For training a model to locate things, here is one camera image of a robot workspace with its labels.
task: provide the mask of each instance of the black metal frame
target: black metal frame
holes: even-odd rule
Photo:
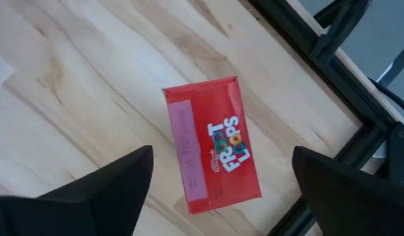
[[[318,36],[286,0],[249,1],[363,123],[363,126],[335,157],[341,163],[361,168],[382,143],[396,131],[399,123],[364,87],[350,69],[338,57],[334,56],[335,50],[343,40],[336,38],[337,43],[320,45],[323,41],[322,38],[328,36]],[[362,16],[368,4],[369,1],[357,0],[355,7],[359,8],[358,11],[351,12],[353,13],[353,22],[350,24],[356,24],[359,21],[358,17]],[[322,20],[326,26],[330,25],[329,21],[332,19],[344,18],[343,15],[335,12],[329,17],[331,19]],[[340,32],[337,32],[339,34],[335,33],[335,30],[329,33],[344,39],[354,27],[351,25],[350,30],[343,27],[342,35]],[[331,49],[327,49],[324,57],[317,53],[317,48],[325,49],[329,45]],[[304,235],[314,223],[314,216],[308,208],[307,202],[301,197],[270,231],[269,236]]]
[[[310,58],[327,65],[336,49],[347,38],[368,9],[371,0],[335,0],[314,18],[321,27],[330,26],[329,32],[320,35]]]

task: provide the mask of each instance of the wood grain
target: wood grain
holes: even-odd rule
[[[135,235],[265,235],[300,193],[294,146],[334,156],[361,123],[234,0],[0,0],[0,194],[35,197],[144,145]],[[162,88],[237,75],[261,199],[187,213]]]

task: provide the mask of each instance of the black plastic piece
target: black plastic piece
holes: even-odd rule
[[[361,168],[386,138],[378,128],[361,127],[334,159],[345,165]],[[304,235],[314,223],[315,218],[307,202],[300,197],[268,235]]]
[[[326,34],[320,35],[310,58],[327,65],[338,47],[358,24],[370,3],[371,0],[336,0],[319,12],[315,18],[318,18],[322,25],[330,24],[331,27]]]
[[[152,170],[144,146],[36,199],[0,197],[0,236],[131,236]]]
[[[404,235],[404,188],[305,147],[293,168],[324,235]]]

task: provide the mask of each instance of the froot loops logo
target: froot loops logo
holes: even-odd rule
[[[239,119],[236,116],[224,119],[224,123],[208,124],[208,134],[212,138],[215,150],[220,154],[219,159],[227,172],[235,170],[251,155],[246,148],[240,130],[236,128]]]

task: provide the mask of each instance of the wooden floor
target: wooden floor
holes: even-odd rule
[[[14,68],[0,85],[0,195],[38,196],[151,144],[135,235],[267,234],[300,195],[293,147],[332,157],[361,123],[252,14],[243,0],[0,0]],[[191,216],[161,89],[230,75],[263,198]]]

